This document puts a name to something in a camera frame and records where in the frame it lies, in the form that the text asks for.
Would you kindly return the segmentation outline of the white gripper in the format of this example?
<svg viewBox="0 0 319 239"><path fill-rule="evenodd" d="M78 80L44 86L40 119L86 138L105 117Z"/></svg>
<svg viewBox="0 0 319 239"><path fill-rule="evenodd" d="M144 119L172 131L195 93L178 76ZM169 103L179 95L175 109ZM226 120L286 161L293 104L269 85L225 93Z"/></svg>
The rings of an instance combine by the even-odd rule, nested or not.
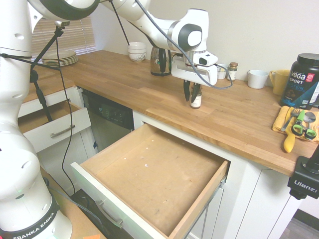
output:
<svg viewBox="0 0 319 239"><path fill-rule="evenodd" d="M217 83L217 67L215 65L211 66L201 66L197 65L195 67L201 77L211 85ZM201 84L208 86L194 71L191 66L187 66L183 57L174 56L172 59L171 65L171 74L174 77L183 79L183 90L186 101L189 101L190 98L190 81L196 84L192 86L192 99L195 100L199 91Z"/></svg>

